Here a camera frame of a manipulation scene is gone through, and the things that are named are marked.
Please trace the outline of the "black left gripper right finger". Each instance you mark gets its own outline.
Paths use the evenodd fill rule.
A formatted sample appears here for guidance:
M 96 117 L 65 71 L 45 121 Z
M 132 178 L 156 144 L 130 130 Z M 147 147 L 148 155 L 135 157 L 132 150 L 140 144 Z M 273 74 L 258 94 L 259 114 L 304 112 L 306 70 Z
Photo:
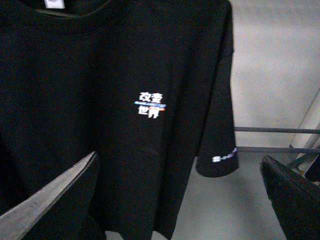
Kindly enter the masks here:
M 320 238 L 320 187 L 266 155 L 260 173 L 268 199 L 287 240 Z

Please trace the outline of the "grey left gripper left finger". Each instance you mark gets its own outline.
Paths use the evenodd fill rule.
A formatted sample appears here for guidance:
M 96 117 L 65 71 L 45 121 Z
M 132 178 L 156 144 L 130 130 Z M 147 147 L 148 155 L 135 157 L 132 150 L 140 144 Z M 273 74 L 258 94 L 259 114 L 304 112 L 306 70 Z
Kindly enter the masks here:
M 97 180 L 91 152 L 0 217 L 2 240 L 77 240 Z

